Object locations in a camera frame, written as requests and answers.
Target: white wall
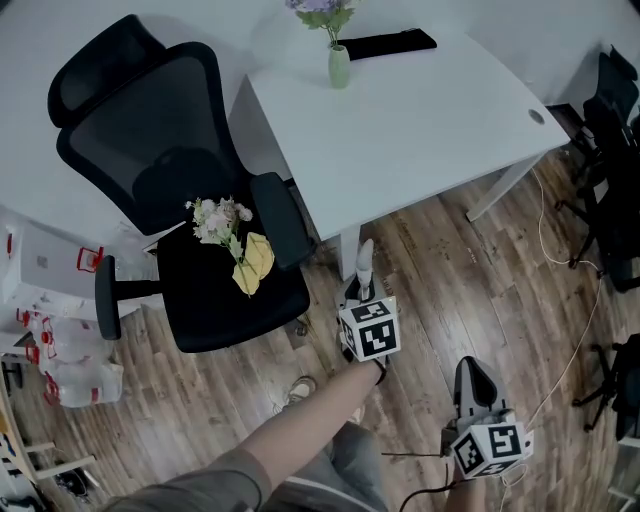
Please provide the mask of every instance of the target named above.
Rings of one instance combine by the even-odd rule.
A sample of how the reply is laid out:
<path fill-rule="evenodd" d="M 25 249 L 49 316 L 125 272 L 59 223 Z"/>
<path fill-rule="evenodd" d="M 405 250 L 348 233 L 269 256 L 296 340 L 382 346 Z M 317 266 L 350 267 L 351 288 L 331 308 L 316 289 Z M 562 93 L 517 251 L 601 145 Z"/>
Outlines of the white wall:
<path fill-rule="evenodd" d="M 547 105 L 581 111 L 601 47 L 640 69 L 640 15 L 628 0 L 454 0 L 452 16 Z"/>
<path fill-rule="evenodd" d="M 0 14 L 0 203 L 97 242 L 119 238 L 127 219 L 55 151 L 58 130 L 46 110 L 55 73 L 133 12 L 167 45 L 201 40 L 214 48 L 229 112 L 246 71 L 286 44 L 288 24 L 297 23 L 283 4 L 13 0 Z M 640 16 L 627 0 L 364 0 L 344 35 L 430 24 L 468 31 L 548 104 L 579 105 L 592 93 L 595 68 L 583 61 L 600 42 L 616 44 L 632 62 L 640 56 Z"/>

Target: purple flower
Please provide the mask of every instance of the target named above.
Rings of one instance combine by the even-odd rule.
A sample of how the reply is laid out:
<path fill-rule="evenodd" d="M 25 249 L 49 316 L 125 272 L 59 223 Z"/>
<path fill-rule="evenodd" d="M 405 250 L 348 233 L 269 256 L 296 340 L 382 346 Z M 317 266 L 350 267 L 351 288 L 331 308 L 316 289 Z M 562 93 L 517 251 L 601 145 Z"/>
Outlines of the purple flower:
<path fill-rule="evenodd" d="M 289 9 L 295 9 L 296 11 L 327 12 L 334 10 L 338 1 L 339 0 L 285 0 L 285 3 Z"/>

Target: black cable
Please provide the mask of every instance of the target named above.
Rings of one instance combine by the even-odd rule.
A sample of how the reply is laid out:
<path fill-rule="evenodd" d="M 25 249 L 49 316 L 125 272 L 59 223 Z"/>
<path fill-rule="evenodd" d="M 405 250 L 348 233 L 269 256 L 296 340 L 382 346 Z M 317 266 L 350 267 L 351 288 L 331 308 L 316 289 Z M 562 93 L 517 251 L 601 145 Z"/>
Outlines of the black cable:
<path fill-rule="evenodd" d="M 404 507 L 407 506 L 407 503 L 409 503 L 409 500 L 411 500 L 411 498 L 413 498 L 414 496 L 417 496 L 418 494 L 437 494 L 439 492 L 446 492 L 450 489 L 453 489 L 456 485 L 458 485 L 458 482 L 456 482 L 455 480 L 450 484 L 448 483 L 449 482 L 449 464 L 446 465 L 445 475 L 446 476 L 444 478 L 444 482 L 445 482 L 444 487 L 439 487 L 438 489 L 420 489 L 419 491 L 412 492 L 411 494 L 409 494 L 409 496 L 407 496 L 404 499 L 404 501 L 402 502 L 402 505 L 400 505 L 399 512 L 403 512 Z"/>

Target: wooden floor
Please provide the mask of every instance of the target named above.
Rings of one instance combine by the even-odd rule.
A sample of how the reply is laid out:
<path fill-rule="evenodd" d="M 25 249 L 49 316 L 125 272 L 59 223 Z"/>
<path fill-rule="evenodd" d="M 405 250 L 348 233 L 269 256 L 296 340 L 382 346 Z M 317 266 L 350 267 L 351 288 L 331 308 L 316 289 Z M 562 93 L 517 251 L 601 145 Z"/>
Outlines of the wooden floor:
<path fill-rule="evenodd" d="M 553 209 L 557 198 L 572 196 L 572 166 L 568 153 L 558 150 L 536 167 L 547 193 L 543 233 L 549 252 L 560 259 L 586 233 L 568 211 Z M 455 367 L 469 354 L 500 371 L 518 418 L 527 422 L 587 323 L 598 288 L 595 271 L 545 260 L 533 174 L 475 223 L 465 219 L 496 178 L 363 228 L 363 239 L 376 243 L 375 270 L 398 298 L 403 336 L 403 350 L 393 356 L 365 415 L 365 426 L 385 450 L 439 449 L 440 429 L 454 415 Z M 588 256 L 597 261 L 595 250 Z M 50 408 L 42 399 L 42 379 L 30 368 L 26 388 L 13 397 L 24 432 L 32 442 L 54 439 L 67 457 L 96 455 L 90 470 L 102 490 L 92 493 L 94 504 L 208 464 L 271 417 L 298 376 L 324 382 L 343 365 L 334 342 L 334 261 L 322 245 L 304 269 L 312 297 L 305 338 L 280 329 L 231 349 L 185 355 L 175 348 L 164 313 L 145 309 L 124 320 L 117 345 L 116 359 L 125 367 L 122 400 L 77 411 Z M 617 455 L 613 413 L 587 435 L 582 426 L 593 408 L 569 404 L 600 382 L 589 345 L 624 343 L 639 331 L 638 304 L 638 292 L 618 295 L 603 283 L 579 357 L 536 419 L 529 475 L 508 495 L 505 510 L 617 510 L 619 502 L 609 503 L 606 493 Z M 445 462 L 387 458 L 384 473 L 390 509 L 397 510 L 409 492 L 443 485 Z M 62 510 L 85 507 L 51 484 L 44 488 Z M 498 510 L 503 489 L 497 480 L 489 482 L 487 510 Z M 444 500 L 420 496 L 407 510 L 442 510 Z"/>

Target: sleeve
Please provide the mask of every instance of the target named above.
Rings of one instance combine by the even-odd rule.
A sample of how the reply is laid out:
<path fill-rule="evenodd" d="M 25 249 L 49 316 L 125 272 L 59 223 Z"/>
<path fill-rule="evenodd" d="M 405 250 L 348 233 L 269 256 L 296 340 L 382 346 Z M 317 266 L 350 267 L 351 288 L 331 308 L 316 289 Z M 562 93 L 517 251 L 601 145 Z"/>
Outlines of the sleeve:
<path fill-rule="evenodd" d="M 269 498 L 271 483 L 253 455 L 236 448 L 207 468 L 145 487 L 107 505 L 104 512 L 246 512 Z"/>

